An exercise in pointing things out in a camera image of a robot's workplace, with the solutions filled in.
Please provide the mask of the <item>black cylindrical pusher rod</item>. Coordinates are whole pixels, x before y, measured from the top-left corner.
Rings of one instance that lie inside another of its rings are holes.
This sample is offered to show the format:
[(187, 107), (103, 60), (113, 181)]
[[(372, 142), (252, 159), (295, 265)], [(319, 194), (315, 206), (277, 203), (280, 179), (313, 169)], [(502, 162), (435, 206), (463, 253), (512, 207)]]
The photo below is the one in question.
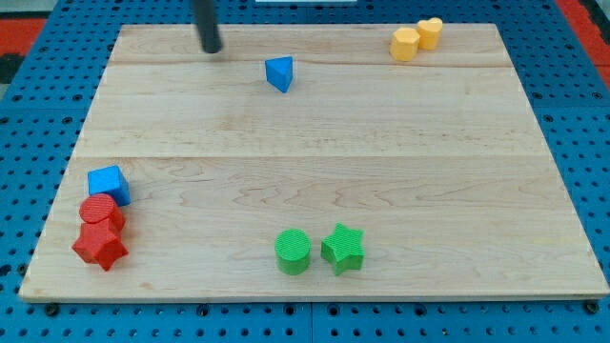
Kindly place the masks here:
[(201, 49), (206, 53), (221, 52), (223, 44), (214, 0), (192, 0), (191, 6)]

